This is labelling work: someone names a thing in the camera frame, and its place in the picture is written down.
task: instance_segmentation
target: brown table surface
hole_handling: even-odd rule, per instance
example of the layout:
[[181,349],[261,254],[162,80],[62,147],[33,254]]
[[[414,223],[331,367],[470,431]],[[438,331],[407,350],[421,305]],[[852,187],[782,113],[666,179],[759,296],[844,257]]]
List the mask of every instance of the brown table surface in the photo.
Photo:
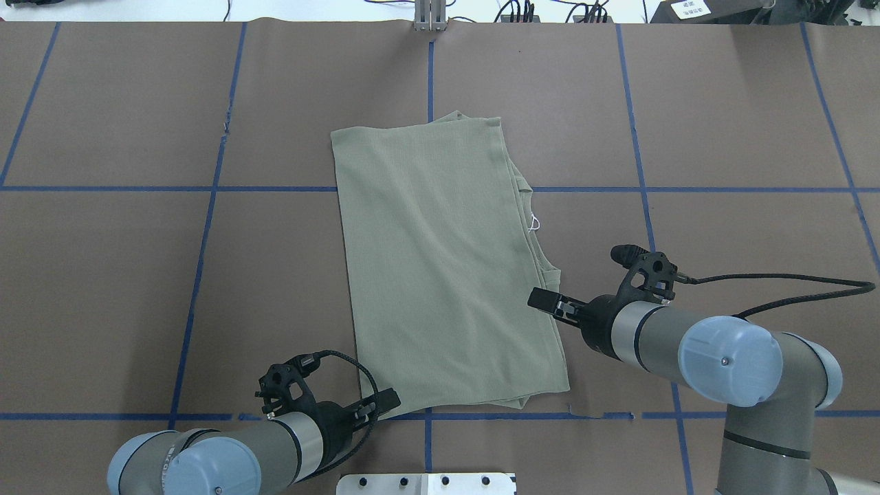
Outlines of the brown table surface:
[[[3,494],[104,493],[130,437],[248,426],[268,365],[354,352],[334,129],[500,115],[579,299],[616,289],[621,243],[696,277],[878,280],[880,29],[2,23],[0,46]],[[730,314],[816,289],[680,287],[676,304]],[[878,303],[754,318],[838,358],[813,460],[873,479]],[[567,394],[384,422],[290,493],[425,470],[516,472],[523,494],[710,493],[722,405],[560,331]],[[320,399],[358,393],[332,361],[311,382]]]

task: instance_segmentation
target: clothing tag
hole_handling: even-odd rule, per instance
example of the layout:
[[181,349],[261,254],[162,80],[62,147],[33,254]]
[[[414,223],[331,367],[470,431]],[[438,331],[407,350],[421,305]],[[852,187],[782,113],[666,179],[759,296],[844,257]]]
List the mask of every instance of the clothing tag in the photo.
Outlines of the clothing tag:
[[685,0],[684,2],[676,2],[670,7],[680,19],[698,18],[712,13],[703,0]]
[[532,226],[529,227],[529,232],[536,231],[541,228],[541,222],[538,220],[538,217],[535,217],[535,214],[532,213]]

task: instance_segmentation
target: black cable bundle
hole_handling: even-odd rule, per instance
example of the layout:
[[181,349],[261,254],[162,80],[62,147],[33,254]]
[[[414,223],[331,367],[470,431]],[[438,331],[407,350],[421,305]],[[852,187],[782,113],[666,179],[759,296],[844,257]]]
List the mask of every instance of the black cable bundle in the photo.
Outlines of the black cable bundle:
[[498,15],[495,16],[495,20],[492,22],[498,22],[502,18],[504,9],[508,5],[510,6],[510,22],[534,22],[535,4],[532,3],[532,0],[525,0],[522,5],[519,3],[519,0],[508,0],[506,4],[502,5],[501,9],[498,9]]
[[[357,362],[357,359],[354,359],[351,356],[349,356],[347,354],[343,354],[338,351],[326,350],[326,351],[318,352],[317,354],[319,357],[322,357],[322,358],[324,358],[326,356],[335,356],[336,358],[343,359],[345,361],[348,361],[350,364],[354,365],[358,370],[361,371],[361,373],[364,374],[364,376],[367,377],[367,380],[370,382],[370,387],[373,390],[373,396],[378,395],[379,389],[376,385],[376,380],[373,379],[373,375],[370,373],[370,370],[365,368],[361,363]],[[366,443],[367,439],[370,437],[370,434],[373,433],[373,427],[376,425],[377,421],[378,421],[378,414],[371,415],[370,419],[367,422],[366,431],[364,431],[363,436],[357,442],[357,444],[354,447],[352,447],[351,450],[348,451],[347,454],[343,455],[342,457],[337,459],[332,464],[329,464],[321,469],[318,469],[317,471],[311,473],[309,476],[307,476],[303,479],[304,480],[312,479],[316,476],[323,475],[324,473],[328,472],[329,470],[338,467],[340,464],[342,464],[343,462],[350,459],[352,455],[357,454],[357,451],[361,450],[361,447],[363,447],[363,444]]]
[[847,296],[854,296],[857,294],[864,294],[865,292],[871,292],[875,289],[875,285],[872,282],[863,282],[859,280],[846,280],[843,278],[828,278],[828,277],[814,277],[812,275],[798,275],[794,273],[735,273],[731,275],[718,275],[715,277],[706,277],[706,278],[692,278],[687,277],[685,280],[682,280],[682,284],[689,285],[699,285],[699,284],[707,284],[709,282],[716,282],[718,280],[733,280],[733,279],[756,279],[756,278],[786,278],[789,280],[807,280],[809,282],[822,282],[825,284],[836,284],[836,285],[846,285],[849,287],[855,287],[854,289],[845,289],[843,291],[833,291],[833,292],[822,292],[819,294],[810,294],[806,296],[796,296],[793,298],[785,298],[775,300],[773,302],[768,302],[766,304],[762,304],[758,307],[753,307],[751,309],[746,309],[740,313],[734,314],[733,316],[737,318],[742,318],[743,320],[753,314],[761,313],[763,311],[767,311],[769,309],[775,309],[777,307],[788,306],[790,304],[798,304],[802,302],[810,302],[816,300],[825,300],[825,299],[836,299],[836,298],[845,298]]
[[571,20],[571,16],[575,13],[578,7],[583,7],[583,18],[581,20],[576,21],[577,23],[584,24],[603,24],[608,22],[608,10],[605,9],[605,5],[608,4],[609,0],[605,0],[603,3],[599,3],[598,0],[592,5],[585,4],[584,2],[561,2],[560,0],[554,0],[555,2],[559,2],[560,4],[569,4],[574,5],[570,11],[568,11],[568,16],[565,18],[565,22],[568,23]]

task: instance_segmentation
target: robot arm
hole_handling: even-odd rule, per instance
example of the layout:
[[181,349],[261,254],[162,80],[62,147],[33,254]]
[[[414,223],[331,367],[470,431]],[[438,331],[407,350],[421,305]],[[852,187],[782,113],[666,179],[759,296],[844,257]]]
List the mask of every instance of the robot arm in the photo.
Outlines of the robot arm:
[[[305,378],[321,358],[337,356],[363,371],[373,395],[341,407],[316,403]],[[290,387],[302,394],[294,398]],[[197,429],[146,433],[125,443],[110,462],[113,495],[273,495],[346,461],[367,440],[378,417],[400,405],[393,389],[377,391],[369,372],[336,351],[303,354],[272,365],[256,393],[268,421],[236,432]],[[348,451],[354,432],[367,428]]]
[[[673,284],[693,279],[663,253],[618,246],[612,259],[629,269],[616,295],[584,303],[535,288],[529,306],[577,326],[594,351],[727,403],[718,494],[880,493],[880,484],[810,465],[814,411],[831,405],[843,383],[828,350],[745,319],[669,306]],[[637,276],[645,278],[638,287]]]

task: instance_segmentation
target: metal plate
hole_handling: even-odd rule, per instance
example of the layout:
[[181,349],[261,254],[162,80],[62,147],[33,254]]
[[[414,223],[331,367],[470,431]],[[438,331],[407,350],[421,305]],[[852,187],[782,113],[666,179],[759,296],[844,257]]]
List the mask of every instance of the metal plate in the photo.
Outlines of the metal plate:
[[511,473],[347,475],[336,485],[336,495],[515,495],[516,493],[517,476]]

